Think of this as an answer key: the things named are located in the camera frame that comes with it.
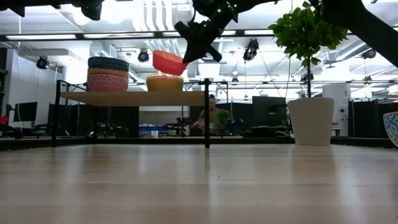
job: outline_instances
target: blue patterned bowl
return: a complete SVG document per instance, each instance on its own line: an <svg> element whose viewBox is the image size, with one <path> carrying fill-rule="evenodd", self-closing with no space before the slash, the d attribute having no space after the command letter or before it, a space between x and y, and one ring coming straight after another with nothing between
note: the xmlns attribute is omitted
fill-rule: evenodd
<svg viewBox="0 0 398 224"><path fill-rule="evenodd" d="M88 59L88 67L128 72L130 63L111 57L91 57Z"/></svg>
<svg viewBox="0 0 398 224"><path fill-rule="evenodd" d="M398 112L386 113L383 121L388 137L398 147Z"/></svg>

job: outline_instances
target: computer screen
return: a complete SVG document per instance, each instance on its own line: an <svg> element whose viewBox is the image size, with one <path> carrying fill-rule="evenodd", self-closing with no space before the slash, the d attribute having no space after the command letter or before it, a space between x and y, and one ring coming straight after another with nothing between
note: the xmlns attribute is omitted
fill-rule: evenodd
<svg viewBox="0 0 398 224"><path fill-rule="evenodd" d="M286 125L286 99L283 97L254 96L253 113L253 125L255 126Z"/></svg>
<svg viewBox="0 0 398 224"><path fill-rule="evenodd" d="M37 102L19 103L15 105L14 121L35 121Z"/></svg>

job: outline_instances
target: white pillar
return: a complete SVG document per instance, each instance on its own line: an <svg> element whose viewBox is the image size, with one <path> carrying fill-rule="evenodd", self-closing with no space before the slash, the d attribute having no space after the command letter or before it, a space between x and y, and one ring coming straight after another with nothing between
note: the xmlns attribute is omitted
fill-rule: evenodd
<svg viewBox="0 0 398 224"><path fill-rule="evenodd" d="M322 96L335 100L333 123L337 123L341 128L340 136L348 136L348 102L351 99L349 84L324 85Z"/></svg>

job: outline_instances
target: potted plant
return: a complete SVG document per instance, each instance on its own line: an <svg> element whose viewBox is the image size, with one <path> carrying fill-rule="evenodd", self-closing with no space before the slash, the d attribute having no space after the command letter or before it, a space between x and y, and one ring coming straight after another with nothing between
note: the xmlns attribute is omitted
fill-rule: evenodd
<svg viewBox="0 0 398 224"><path fill-rule="evenodd" d="M316 9L320 8L318 1L312 3ZM347 39L348 30L324 21L320 11L312 9L310 3L304 2L302 6L284 14L269 28L274 31L276 44L285 47L288 57L296 55L307 69L308 98L287 104L296 144L329 145L334 101L331 98L311 98L311 64L321 62L315 57L321 47L335 50L342 40Z"/></svg>
<svg viewBox="0 0 398 224"><path fill-rule="evenodd" d="M231 115L228 110L218 110L217 118L218 118L218 121L220 122L218 131L221 136L224 136L225 132L226 132L225 127L226 127L227 122L231 119Z"/></svg>

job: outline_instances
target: person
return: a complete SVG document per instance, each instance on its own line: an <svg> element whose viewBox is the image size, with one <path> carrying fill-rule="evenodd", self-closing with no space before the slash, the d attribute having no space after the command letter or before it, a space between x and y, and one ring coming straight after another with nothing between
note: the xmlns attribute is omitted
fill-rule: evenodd
<svg viewBox="0 0 398 224"><path fill-rule="evenodd" d="M213 126L214 128L210 128L210 133L214 134L216 129L220 126L220 121L218 120L217 113L219 109L216 108L216 98L213 94L209 96L209 118L210 118L210 127ZM205 126L205 110L202 110L198 121L195 122L192 127L193 128L204 128Z"/></svg>

